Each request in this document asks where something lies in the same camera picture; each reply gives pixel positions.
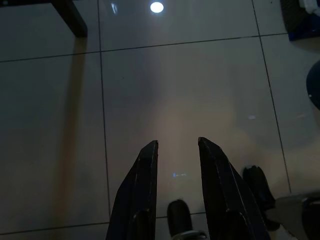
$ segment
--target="glossy floor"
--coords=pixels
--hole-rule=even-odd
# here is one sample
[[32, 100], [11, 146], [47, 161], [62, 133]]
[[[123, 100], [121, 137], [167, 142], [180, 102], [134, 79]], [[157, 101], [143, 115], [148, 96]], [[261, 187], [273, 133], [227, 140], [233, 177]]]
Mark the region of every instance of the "glossy floor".
[[305, 86], [320, 39], [289, 42], [279, 0], [152, 2], [75, 1], [87, 39], [50, 4], [0, 8], [0, 240], [105, 239], [117, 189], [155, 139], [156, 240], [179, 198], [208, 231], [199, 136], [239, 172], [260, 166], [275, 197], [320, 189]]

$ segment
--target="black table leg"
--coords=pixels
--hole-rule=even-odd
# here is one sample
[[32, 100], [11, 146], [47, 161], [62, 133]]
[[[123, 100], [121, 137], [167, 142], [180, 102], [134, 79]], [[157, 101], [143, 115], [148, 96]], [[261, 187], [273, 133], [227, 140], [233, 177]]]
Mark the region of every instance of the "black table leg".
[[76, 37], [88, 35], [87, 25], [72, 0], [51, 0], [51, 3]]

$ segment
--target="chair wheel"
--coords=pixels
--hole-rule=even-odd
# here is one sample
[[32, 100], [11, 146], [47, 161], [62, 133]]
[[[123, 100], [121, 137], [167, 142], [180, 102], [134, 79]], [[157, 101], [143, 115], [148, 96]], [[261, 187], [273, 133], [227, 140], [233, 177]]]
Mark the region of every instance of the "chair wheel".
[[242, 178], [249, 186], [255, 201], [259, 206], [267, 230], [276, 231], [280, 227], [280, 224], [267, 219], [265, 213], [265, 211], [275, 208], [276, 200], [272, 196], [264, 172], [260, 167], [252, 166], [243, 170]]
[[193, 229], [188, 205], [183, 200], [178, 199], [169, 204], [167, 217], [171, 237]]

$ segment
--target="black caster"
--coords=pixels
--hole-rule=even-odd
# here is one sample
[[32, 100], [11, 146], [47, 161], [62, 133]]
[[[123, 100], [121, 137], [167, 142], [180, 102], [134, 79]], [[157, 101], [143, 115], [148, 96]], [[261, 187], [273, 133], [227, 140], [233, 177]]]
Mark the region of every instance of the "black caster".
[[242, 174], [243, 180], [249, 186], [256, 203], [260, 209], [266, 229], [268, 231], [276, 231], [280, 224], [267, 218], [266, 211], [276, 206], [276, 200], [270, 192], [266, 176], [262, 169], [258, 166], [245, 168]]
[[207, 236], [202, 231], [192, 227], [188, 205], [183, 200], [176, 200], [167, 208], [169, 232], [172, 240], [205, 240]]

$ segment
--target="black object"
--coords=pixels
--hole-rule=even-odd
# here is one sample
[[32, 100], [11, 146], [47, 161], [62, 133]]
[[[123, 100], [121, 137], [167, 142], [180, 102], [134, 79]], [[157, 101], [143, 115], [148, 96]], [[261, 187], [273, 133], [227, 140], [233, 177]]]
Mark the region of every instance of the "black object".
[[276, 207], [276, 200], [272, 196], [266, 176], [260, 167], [245, 168], [242, 174], [243, 180], [251, 189], [251, 192], [259, 206], [264, 223], [268, 231], [276, 231], [280, 224], [267, 218], [266, 211]]
[[260, 167], [246, 168], [243, 179], [259, 205], [268, 230], [275, 231], [281, 224], [298, 240], [320, 239], [320, 192], [291, 195], [275, 200]]
[[300, 7], [299, 0], [280, 0], [285, 29], [289, 40], [320, 36], [320, 17], [308, 14]]
[[171, 237], [193, 229], [188, 205], [183, 200], [178, 199], [169, 204], [167, 217]]
[[119, 187], [106, 240], [154, 240], [156, 227], [158, 142], [139, 153]]
[[303, 203], [302, 225], [309, 240], [320, 238], [320, 198], [310, 198]]
[[306, 90], [311, 102], [320, 110], [320, 61], [316, 62], [306, 77]]
[[0, 8], [9, 6], [51, 3], [78, 38], [87, 37], [88, 29], [72, 0], [0, 0]]
[[204, 137], [198, 145], [210, 239], [270, 240], [253, 194], [221, 148]]

